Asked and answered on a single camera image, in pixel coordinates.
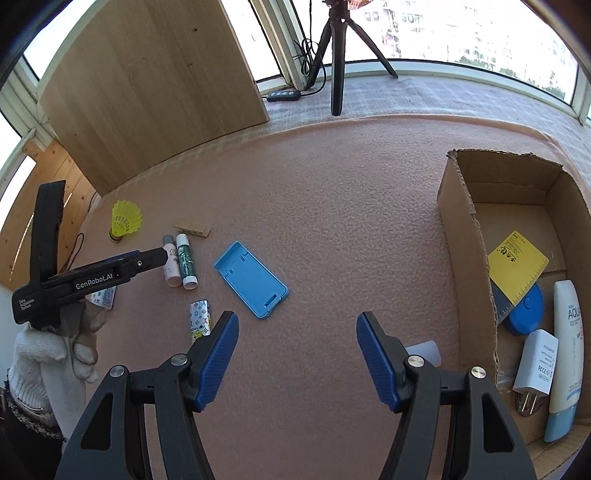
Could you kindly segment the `white gloved left hand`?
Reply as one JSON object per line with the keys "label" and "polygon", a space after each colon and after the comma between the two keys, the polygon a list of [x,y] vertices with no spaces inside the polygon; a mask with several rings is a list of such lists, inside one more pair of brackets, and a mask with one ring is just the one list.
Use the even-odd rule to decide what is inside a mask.
{"label": "white gloved left hand", "polygon": [[16,336],[7,374],[8,405],[29,430],[66,444],[97,380],[96,333],[105,310],[84,300],[61,309],[58,331],[26,325]]}

